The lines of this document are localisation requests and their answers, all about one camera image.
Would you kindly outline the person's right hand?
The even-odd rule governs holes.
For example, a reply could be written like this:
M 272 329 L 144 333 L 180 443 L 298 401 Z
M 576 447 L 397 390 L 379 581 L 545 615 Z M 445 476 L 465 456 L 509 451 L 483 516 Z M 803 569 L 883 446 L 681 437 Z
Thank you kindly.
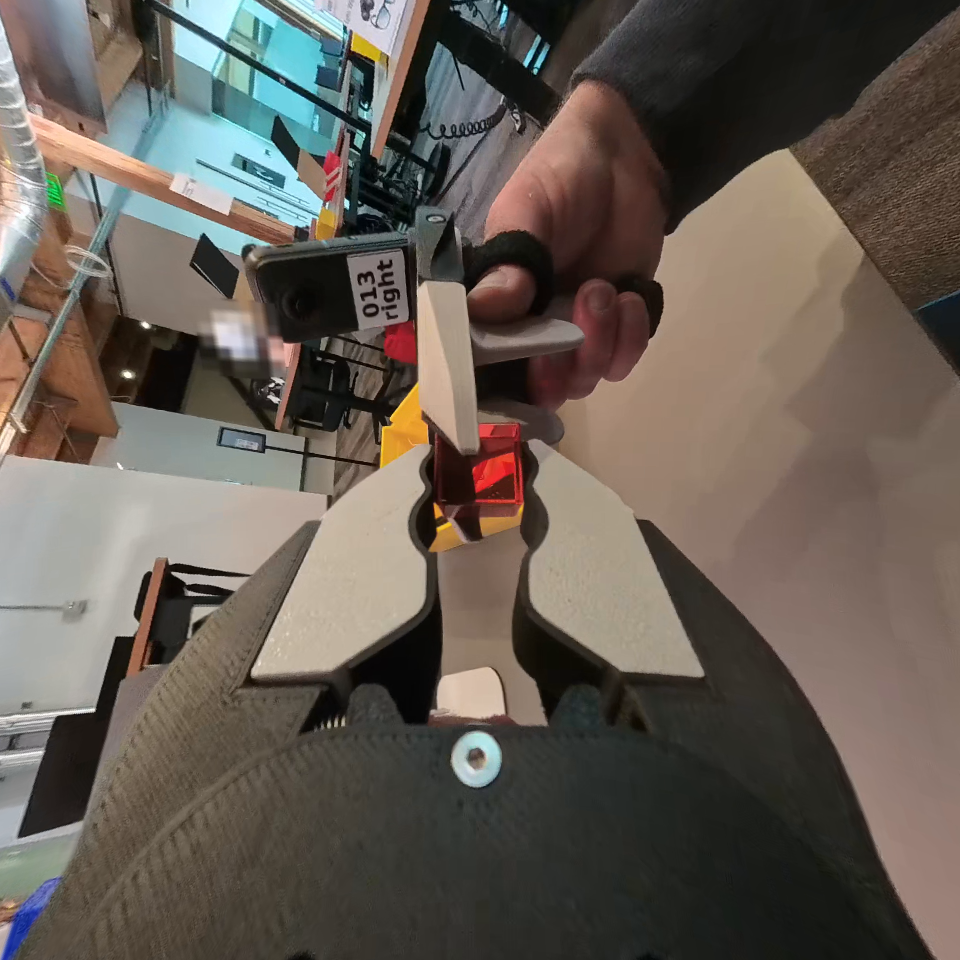
M 550 251 L 560 296 L 583 333 L 573 352 L 535 357 L 534 402 L 553 411 L 627 378 L 651 337 L 642 297 L 618 292 L 627 276 L 652 279 L 668 209 L 666 172 L 629 102 L 598 81 L 568 95 L 501 189 L 484 239 L 524 231 Z

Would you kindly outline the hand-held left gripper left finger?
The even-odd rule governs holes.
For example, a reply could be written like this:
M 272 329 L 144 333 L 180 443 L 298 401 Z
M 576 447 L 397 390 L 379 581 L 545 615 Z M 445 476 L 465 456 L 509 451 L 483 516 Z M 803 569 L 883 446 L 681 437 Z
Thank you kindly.
M 323 515 L 251 667 L 254 682 L 345 685 L 354 667 L 424 622 L 438 596 L 432 453 L 415 445 Z

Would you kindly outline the vertical metal duct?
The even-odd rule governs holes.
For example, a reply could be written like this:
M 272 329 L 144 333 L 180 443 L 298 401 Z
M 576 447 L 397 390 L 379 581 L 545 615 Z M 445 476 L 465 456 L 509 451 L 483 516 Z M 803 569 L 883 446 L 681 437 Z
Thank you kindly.
M 1 313 L 13 312 L 49 210 L 46 171 L 13 50 L 1 27 Z

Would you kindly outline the blue box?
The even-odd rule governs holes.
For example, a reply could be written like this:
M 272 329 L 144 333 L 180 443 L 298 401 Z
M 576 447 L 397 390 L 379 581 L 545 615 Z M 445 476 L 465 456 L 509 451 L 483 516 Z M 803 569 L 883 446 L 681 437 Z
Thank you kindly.
M 37 919 L 42 916 L 61 880 L 62 878 L 57 876 L 43 881 L 16 907 L 12 919 L 7 924 L 2 959 L 12 959 L 16 956 L 20 945 Z

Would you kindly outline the yellow plastic bin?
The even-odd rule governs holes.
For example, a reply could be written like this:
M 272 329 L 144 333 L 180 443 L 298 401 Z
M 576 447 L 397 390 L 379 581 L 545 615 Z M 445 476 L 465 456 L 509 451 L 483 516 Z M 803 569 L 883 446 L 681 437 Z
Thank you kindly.
M 423 419 L 419 402 L 419 385 L 414 384 L 390 416 L 389 424 L 381 429 L 379 467 L 384 469 L 415 447 L 426 445 L 428 441 L 428 426 Z M 437 505 L 434 505 L 434 515 L 436 534 L 430 545 L 431 553 L 443 553 L 466 544 Z M 491 538 L 517 529 L 521 522 L 522 509 L 510 517 L 486 517 L 482 519 L 482 538 Z

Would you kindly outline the person's right forearm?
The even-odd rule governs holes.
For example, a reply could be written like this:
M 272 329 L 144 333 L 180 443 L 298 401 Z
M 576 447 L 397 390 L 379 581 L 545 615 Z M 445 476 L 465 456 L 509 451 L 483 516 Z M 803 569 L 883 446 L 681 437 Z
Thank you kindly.
M 644 1 L 574 72 L 629 104 L 668 232 L 753 162 L 846 113 L 951 1 Z

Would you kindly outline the red translucent block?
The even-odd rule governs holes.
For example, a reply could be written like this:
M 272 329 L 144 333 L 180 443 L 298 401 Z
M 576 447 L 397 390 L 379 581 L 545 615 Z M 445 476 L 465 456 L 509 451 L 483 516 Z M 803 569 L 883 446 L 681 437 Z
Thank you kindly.
M 517 521 L 524 502 L 522 426 L 487 422 L 479 449 L 460 453 L 441 434 L 434 437 L 433 494 L 441 518 L 461 544 L 475 544 Z

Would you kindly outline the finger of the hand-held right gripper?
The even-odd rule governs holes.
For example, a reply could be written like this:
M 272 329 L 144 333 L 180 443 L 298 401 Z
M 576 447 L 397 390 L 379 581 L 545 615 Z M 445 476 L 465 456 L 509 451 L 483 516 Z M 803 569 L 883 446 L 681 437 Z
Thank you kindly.
M 418 401 L 422 415 L 462 455 L 479 452 L 474 355 L 467 293 L 426 280 L 416 292 Z

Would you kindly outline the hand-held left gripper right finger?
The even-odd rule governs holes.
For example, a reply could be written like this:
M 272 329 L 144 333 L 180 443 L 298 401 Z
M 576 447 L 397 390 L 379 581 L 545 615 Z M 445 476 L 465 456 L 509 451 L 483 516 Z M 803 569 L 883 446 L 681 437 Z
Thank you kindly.
M 545 634 L 532 670 L 701 681 L 705 669 L 634 512 L 545 442 L 526 445 L 518 605 Z

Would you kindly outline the rectangular metal duct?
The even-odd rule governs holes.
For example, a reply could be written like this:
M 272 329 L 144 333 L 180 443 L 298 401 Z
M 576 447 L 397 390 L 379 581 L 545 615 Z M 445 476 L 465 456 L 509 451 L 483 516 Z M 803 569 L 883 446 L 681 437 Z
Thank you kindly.
M 2 16 L 30 102 L 87 134 L 107 130 L 86 2 L 2 2 Z

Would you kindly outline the wooden work table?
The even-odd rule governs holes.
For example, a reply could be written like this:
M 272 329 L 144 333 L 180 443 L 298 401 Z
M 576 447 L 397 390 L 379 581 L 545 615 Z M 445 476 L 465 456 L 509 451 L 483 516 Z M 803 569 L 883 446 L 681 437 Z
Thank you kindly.
M 381 54 L 374 66 L 373 97 L 370 105 L 369 154 L 382 159 L 388 146 L 402 97 L 402 90 L 423 30 L 429 1 L 404 3 L 394 42 L 389 54 Z

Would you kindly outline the metal pipes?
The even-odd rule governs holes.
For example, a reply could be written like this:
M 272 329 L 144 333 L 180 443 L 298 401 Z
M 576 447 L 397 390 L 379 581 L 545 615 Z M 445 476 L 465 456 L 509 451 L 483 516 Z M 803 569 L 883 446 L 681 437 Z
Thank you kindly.
M 40 765 L 58 711 L 1 715 L 1 776 Z

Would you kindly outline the long wooden workbench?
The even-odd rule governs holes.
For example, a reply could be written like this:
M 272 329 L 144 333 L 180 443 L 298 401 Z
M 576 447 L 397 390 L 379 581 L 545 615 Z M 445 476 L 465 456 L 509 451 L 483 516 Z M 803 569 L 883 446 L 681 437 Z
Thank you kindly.
M 345 201 L 347 188 L 350 184 L 351 146 L 351 134 L 346 126 L 342 126 L 336 142 L 336 152 L 341 155 L 343 161 L 342 182 L 332 202 L 325 203 L 322 193 L 319 195 L 321 203 L 318 212 L 324 208 L 330 210 L 342 210 L 343 221 L 345 221 Z M 311 220 L 309 227 L 304 229 L 297 227 L 294 230 L 294 238 L 306 238 L 311 241 L 315 240 L 311 238 L 311 224 L 313 219 Z M 283 390 L 280 395 L 278 409 L 274 418 L 274 427 L 280 432 L 291 431 L 293 429 L 293 414 L 291 412 L 291 404 L 293 402 L 294 388 L 296 386 L 296 379 L 302 359 L 302 352 L 302 345 L 299 343 L 288 344 L 284 347 L 284 359 L 287 361 L 287 368 L 285 371 Z

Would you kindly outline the black square panel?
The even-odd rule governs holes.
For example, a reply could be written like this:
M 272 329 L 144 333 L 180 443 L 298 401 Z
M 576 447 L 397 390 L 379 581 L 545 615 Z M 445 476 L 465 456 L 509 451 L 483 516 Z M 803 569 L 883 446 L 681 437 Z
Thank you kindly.
M 43 834 L 84 819 L 122 681 L 135 646 L 117 636 L 91 712 L 54 719 L 21 819 L 17 838 Z

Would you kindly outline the black floor lamp pole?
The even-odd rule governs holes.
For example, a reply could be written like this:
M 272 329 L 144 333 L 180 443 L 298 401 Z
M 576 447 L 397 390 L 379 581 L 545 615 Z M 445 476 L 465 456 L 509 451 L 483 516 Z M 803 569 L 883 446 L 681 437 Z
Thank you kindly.
M 161 1 L 134 2 L 133 6 L 137 7 L 138 9 L 142 8 L 144 10 L 151 10 L 157 16 L 165 18 L 174 25 L 181 27 L 183 30 L 186 30 L 193 36 L 215 47 L 223 54 L 233 57 L 239 63 L 244 64 L 252 71 L 269 78 L 271 81 L 282 86 L 286 90 L 292 91 L 300 99 L 312 104 L 322 112 L 342 121 L 342 123 L 349 129 L 366 137 L 366 144 L 368 146 L 373 145 L 373 129 L 371 122 L 354 116 L 334 103 L 324 100 L 320 96 L 296 83 L 294 79 L 288 78 L 269 65 L 257 60 L 252 55 L 242 51 L 234 44 L 227 42 L 221 37 L 215 35 L 210 30 L 207 30 L 206 28 L 177 12 L 172 6 L 169 6 Z

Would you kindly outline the wooden table black frame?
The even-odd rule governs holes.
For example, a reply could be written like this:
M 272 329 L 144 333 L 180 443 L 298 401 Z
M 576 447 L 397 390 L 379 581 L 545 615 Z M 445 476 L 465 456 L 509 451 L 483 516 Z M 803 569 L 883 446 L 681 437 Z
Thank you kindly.
M 132 677 L 169 665 L 235 590 L 213 580 L 246 580 L 248 574 L 158 558 L 140 583 L 134 604 L 137 629 L 126 667 Z

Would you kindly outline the wooden post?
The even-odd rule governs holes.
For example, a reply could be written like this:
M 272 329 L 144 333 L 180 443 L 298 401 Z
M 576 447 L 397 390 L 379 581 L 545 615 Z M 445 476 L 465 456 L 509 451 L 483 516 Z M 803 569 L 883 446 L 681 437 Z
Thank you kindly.
M 234 198 L 231 213 L 221 215 L 170 190 L 174 174 L 106 146 L 61 124 L 30 114 L 30 124 L 45 160 L 103 178 L 164 205 L 183 210 L 268 245 L 294 242 L 294 227 Z

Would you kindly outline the white paper sign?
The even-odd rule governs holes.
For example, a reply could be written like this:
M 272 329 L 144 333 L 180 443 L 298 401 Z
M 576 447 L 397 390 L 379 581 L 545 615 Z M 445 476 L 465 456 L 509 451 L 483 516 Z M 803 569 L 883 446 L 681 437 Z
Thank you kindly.
M 227 192 L 208 185 L 185 173 L 174 174 L 170 190 L 186 200 L 221 215 L 232 213 L 234 198 Z

